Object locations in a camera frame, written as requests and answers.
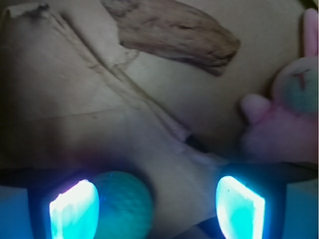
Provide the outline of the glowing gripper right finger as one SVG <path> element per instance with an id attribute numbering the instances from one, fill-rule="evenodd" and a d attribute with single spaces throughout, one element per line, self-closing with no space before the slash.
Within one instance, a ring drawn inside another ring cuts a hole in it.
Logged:
<path id="1" fill-rule="evenodd" d="M 215 186 L 215 215 L 199 223 L 211 239 L 280 239 L 282 185 L 274 163 L 231 163 Z"/>

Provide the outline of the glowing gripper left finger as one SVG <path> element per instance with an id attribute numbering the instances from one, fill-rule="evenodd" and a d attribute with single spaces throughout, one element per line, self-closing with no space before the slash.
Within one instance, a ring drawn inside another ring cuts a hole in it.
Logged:
<path id="1" fill-rule="evenodd" d="M 92 239 L 99 218 L 99 195 L 85 171 L 38 171 L 28 188 L 36 239 Z"/>

